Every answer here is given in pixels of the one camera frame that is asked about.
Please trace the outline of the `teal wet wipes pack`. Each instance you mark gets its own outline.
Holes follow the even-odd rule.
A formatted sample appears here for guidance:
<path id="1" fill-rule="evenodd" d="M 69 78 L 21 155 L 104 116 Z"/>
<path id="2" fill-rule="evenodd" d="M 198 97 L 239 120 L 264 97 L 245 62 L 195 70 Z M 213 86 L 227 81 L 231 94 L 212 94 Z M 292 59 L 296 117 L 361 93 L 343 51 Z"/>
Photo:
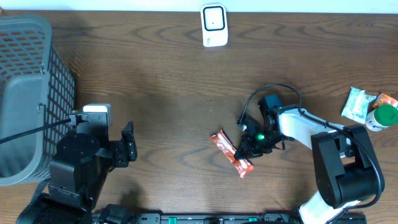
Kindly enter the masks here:
<path id="1" fill-rule="evenodd" d="M 365 90 L 360 90 L 352 86 L 341 115 L 355 122 L 364 124 L 368 114 L 369 104 L 375 99 L 376 96 L 369 95 Z"/>

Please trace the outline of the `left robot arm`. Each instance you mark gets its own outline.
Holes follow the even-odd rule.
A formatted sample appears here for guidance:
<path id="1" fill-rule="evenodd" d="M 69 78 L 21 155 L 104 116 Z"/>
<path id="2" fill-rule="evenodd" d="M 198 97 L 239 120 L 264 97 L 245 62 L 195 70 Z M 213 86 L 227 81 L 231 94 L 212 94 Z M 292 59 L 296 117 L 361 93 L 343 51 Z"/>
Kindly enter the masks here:
<path id="1" fill-rule="evenodd" d="M 108 174 L 137 159 L 134 125 L 109 140 L 106 112 L 74 112 L 61 122 L 70 130 L 57 143 L 50 177 L 39 183 L 18 223 L 134 223 L 129 210 L 109 204 L 94 213 Z"/>

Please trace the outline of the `orange tissue pack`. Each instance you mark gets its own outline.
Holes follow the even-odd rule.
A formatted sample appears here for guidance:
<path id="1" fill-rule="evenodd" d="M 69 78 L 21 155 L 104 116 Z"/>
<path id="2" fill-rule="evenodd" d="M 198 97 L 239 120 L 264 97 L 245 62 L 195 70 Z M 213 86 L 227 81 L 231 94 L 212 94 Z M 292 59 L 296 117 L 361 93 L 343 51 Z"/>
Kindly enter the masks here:
<path id="1" fill-rule="evenodd" d="M 376 109 L 382 105 L 391 105 L 394 108 L 398 107 L 398 101 L 385 93 L 381 93 L 372 105 L 372 108 Z"/>

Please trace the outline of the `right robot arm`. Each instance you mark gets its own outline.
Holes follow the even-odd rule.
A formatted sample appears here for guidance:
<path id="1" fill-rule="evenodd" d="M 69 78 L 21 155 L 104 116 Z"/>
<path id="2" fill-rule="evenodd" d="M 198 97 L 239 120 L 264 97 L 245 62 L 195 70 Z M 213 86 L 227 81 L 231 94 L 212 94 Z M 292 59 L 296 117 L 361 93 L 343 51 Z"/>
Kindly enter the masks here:
<path id="1" fill-rule="evenodd" d="M 300 105 L 282 106 L 277 95 L 258 101 L 263 123 L 246 113 L 237 120 L 243 130 L 236 159 L 253 159 L 298 141 L 313 156 L 317 192 L 300 206 L 291 223 L 337 223 L 349 210 L 374 205 L 385 180 L 365 127 L 329 123 Z"/>

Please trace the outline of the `green lid plastic jar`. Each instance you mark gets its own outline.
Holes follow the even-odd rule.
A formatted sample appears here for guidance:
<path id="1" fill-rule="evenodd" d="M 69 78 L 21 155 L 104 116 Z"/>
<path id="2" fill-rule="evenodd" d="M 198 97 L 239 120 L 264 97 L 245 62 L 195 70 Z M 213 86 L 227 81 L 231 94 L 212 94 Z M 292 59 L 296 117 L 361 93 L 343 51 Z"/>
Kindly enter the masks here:
<path id="1" fill-rule="evenodd" d="M 397 123 L 397 109 L 392 105 L 382 105 L 366 116 L 365 125 L 371 131 L 382 131 Z"/>

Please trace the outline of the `red Top candy bar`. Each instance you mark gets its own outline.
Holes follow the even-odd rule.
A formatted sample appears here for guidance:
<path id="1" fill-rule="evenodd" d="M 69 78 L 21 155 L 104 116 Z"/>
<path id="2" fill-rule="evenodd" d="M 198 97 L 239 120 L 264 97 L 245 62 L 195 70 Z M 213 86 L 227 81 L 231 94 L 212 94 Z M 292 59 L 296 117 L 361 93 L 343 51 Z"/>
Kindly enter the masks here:
<path id="1" fill-rule="evenodd" d="M 234 157 L 237 150 L 222 129 L 220 129 L 216 134 L 210 136 L 210 139 L 223 152 L 230 163 L 234 165 L 239 173 L 240 178 L 244 179 L 250 172 L 254 170 L 254 166 L 247 159 L 236 159 Z"/>

